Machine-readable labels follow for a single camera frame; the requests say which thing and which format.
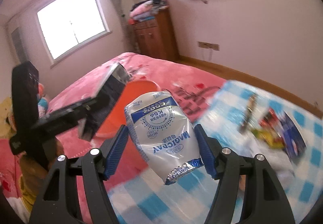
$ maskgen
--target blue label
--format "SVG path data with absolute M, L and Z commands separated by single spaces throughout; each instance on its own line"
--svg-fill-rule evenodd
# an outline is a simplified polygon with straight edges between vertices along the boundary
M 133 112 L 133 113 L 131 113 L 133 123 L 136 123 L 139 119 L 141 119 L 145 115 L 149 114 L 150 112 L 153 112 L 157 109 L 171 106 L 171 105 L 177 106 L 175 100 L 172 97 L 167 97 L 167 98 L 164 98 L 160 101 L 155 102 L 154 104 L 146 106 L 136 112 Z
M 149 137 L 150 139 L 154 139 L 157 136 L 157 131 L 154 129 L 150 129 L 147 132 L 147 137 Z
M 160 146 L 153 147 L 154 154 L 162 149 L 167 149 L 167 153 L 177 153 L 183 149 L 183 144 L 178 144 L 181 140 L 189 139 L 190 135 L 187 131 L 183 132 L 178 138 L 173 141 L 162 144 Z

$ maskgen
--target wall socket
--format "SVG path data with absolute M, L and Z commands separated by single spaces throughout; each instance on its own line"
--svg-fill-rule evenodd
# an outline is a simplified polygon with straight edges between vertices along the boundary
M 220 46 L 218 44 L 211 44 L 211 43 L 206 43 L 206 42 L 197 42 L 198 46 L 201 48 L 211 48 L 215 51 L 220 51 Z

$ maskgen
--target cabinet door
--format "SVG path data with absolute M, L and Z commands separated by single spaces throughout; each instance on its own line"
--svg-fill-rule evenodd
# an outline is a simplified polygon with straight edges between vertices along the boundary
M 144 29 L 148 46 L 149 56 L 159 59 L 166 59 L 163 41 L 158 27 Z
M 138 42 L 141 54 L 151 56 L 148 51 L 148 46 L 147 46 L 147 41 L 145 39 L 144 29 L 135 30 L 135 34 L 137 37 L 137 42 Z

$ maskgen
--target pink towel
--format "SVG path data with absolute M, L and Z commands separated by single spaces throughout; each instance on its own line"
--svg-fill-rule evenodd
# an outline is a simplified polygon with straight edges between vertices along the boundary
M 152 0 L 149 0 L 143 4 L 141 4 L 140 6 L 136 7 L 132 12 L 130 12 L 130 17 L 133 18 L 136 15 L 145 13 L 147 11 L 149 11 L 150 9 L 152 9 Z

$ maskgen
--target blue gripper pad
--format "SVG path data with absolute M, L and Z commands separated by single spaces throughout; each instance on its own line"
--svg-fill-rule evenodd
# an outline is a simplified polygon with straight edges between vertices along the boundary
M 121 155 L 128 141 L 128 127 L 124 126 L 117 134 L 116 140 L 107 155 L 104 176 L 109 179 L 117 170 Z
M 206 141 L 206 138 L 209 138 L 209 137 L 206 135 L 201 124 L 197 124 L 194 127 L 194 132 L 197 138 L 197 142 L 200 149 L 200 155 L 204 163 L 206 173 L 210 174 L 212 178 L 216 178 L 217 171 L 215 168 L 215 156 L 211 151 L 209 144 Z

